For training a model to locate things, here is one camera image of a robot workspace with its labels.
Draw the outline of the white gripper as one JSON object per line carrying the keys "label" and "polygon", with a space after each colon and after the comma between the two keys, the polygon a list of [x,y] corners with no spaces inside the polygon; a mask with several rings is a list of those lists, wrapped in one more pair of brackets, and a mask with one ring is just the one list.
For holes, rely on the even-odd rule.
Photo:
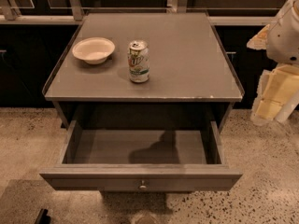
{"label": "white gripper", "polygon": [[266,49],[267,57],[279,63],[272,71],[263,70],[250,119],[258,126],[283,123],[299,105],[299,0],[288,0],[247,47]]}

